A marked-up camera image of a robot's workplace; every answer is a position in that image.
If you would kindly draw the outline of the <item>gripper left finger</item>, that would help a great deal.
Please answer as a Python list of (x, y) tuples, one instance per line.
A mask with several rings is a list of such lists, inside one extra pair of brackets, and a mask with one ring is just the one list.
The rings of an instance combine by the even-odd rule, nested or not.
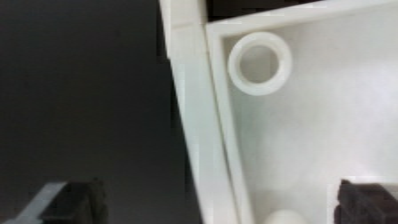
[(7, 224), (108, 224), (103, 181), (46, 183)]

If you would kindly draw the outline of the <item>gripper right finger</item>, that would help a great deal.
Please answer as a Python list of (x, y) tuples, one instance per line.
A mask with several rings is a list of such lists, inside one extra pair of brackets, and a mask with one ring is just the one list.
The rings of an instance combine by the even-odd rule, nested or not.
[(377, 183), (341, 180), (334, 224), (398, 224), (398, 199)]

